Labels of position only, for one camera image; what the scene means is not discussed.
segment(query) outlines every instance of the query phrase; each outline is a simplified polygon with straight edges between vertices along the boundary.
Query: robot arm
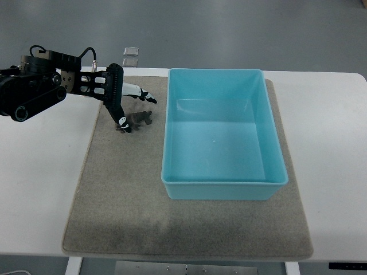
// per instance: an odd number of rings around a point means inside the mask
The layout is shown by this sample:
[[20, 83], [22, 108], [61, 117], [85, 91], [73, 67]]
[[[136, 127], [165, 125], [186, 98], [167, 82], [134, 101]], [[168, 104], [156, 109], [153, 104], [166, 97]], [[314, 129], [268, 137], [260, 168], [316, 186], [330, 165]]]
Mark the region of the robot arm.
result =
[[[32, 53], [33, 48], [41, 48], [36, 56]], [[93, 72], [81, 72], [81, 58], [88, 50], [94, 55]], [[123, 83], [123, 68], [118, 64], [111, 64], [106, 71], [97, 72], [96, 68], [96, 54], [92, 48], [76, 57], [32, 46], [30, 56], [21, 57], [20, 67], [0, 70], [0, 115], [25, 121], [72, 93], [103, 101], [115, 123], [130, 132], [121, 97], [157, 101], [140, 87]]]

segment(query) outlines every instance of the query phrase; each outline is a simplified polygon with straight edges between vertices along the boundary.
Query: light blue plastic bin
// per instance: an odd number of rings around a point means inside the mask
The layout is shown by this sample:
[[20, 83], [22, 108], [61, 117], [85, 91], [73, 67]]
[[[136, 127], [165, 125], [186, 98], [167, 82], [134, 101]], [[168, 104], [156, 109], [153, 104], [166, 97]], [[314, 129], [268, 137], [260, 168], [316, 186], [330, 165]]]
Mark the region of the light blue plastic bin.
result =
[[172, 69], [162, 181], [171, 199], [266, 200], [288, 182], [257, 69]]

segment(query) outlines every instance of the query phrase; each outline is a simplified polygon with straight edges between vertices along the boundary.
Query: white table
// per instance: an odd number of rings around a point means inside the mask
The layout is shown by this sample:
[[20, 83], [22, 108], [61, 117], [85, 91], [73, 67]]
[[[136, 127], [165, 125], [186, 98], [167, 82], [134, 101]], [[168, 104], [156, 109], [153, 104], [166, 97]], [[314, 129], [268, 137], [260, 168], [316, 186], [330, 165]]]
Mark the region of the white table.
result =
[[[264, 73], [275, 86], [310, 228], [310, 260], [366, 262], [366, 80], [353, 73]], [[98, 105], [68, 95], [24, 123], [0, 117], [0, 254], [63, 256], [64, 226]]]

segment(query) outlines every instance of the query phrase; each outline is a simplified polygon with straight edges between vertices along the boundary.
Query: small figurine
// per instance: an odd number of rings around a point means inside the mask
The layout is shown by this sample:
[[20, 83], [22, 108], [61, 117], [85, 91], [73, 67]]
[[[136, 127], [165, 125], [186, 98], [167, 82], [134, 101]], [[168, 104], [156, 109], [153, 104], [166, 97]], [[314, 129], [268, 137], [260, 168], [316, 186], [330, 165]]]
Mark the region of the small figurine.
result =
[[[126, 121], [129, 124], [130, 128], [138, 131], [140, 122], [145, 121], [146, 125], [152, 123], [152, 120], [149, 118], [151, 116], [151, 111], [143, 111], [138, 113], [128, 113], [126, 115]], [[116, 124], [116, 131], [120, 131], [121, 133], [125, 133], [125, 130], [121, 127], [121, 125]]]

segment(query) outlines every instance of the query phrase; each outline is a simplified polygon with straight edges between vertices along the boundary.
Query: gray felt mat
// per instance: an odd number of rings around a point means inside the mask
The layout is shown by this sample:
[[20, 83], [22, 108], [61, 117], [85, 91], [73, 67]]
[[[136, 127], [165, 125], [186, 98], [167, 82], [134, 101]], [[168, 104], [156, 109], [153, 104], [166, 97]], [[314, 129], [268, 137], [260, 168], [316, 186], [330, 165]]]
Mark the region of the gray felt mat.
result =
[[161, 181], [167, 78], [124, 81], [158, 100], [123, 98], [125, 112], [152, 110], [153, 123], [120, 133], [101, 108], [65, 228], [64, 253], [145, 261], [296, 261], [312, 255], [271, 81], [268, 93], [290, 181], [267, 201], [171, 200]]

